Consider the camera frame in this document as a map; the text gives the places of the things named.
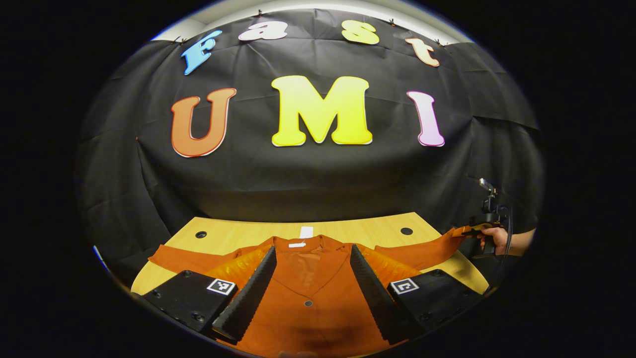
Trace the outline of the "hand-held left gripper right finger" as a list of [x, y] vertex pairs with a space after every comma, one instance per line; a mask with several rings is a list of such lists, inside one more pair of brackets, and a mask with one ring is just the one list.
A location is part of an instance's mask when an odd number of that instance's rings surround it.
[[382, 338], [391, 345], [429, 335], [483, 299], [441, 269], [412, 275], [357, 245], [352, 245], [350, 265]]

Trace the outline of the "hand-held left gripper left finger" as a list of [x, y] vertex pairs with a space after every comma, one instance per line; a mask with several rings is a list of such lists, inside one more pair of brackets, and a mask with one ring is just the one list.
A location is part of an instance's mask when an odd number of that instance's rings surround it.
[[259, 247], [208, 274], [182, 270], [143, 294], [142, 303], [180, 328], [235, 345], [252, 322], [276, 266], [275, 247]]

